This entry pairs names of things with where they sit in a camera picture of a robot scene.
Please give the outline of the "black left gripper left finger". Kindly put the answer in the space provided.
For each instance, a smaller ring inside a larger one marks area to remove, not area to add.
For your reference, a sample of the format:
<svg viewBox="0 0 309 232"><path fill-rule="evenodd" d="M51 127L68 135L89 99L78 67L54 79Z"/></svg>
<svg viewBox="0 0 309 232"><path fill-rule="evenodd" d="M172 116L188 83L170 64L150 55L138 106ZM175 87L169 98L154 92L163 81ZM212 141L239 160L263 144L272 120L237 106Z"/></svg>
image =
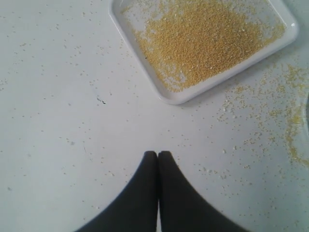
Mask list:
<svg viewBox="0 0 309 232"><path fill-rule="evenodd" d="M158 212L157 154L146 151L121 193L79 232L155 232Z"/></svg>

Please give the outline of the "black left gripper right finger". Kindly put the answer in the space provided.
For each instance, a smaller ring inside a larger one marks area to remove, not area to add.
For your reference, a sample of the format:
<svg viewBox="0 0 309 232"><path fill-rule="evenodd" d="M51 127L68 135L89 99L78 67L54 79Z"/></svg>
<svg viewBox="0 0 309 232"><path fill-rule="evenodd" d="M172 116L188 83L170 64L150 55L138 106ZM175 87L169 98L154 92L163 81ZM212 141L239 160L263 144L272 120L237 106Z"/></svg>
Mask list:
<svg viewBox="0 0 309 232"><path fill-rule="evenodd" d="M187 181L169 151L158 154L159 210L163 232L244 232Z"/></svg>

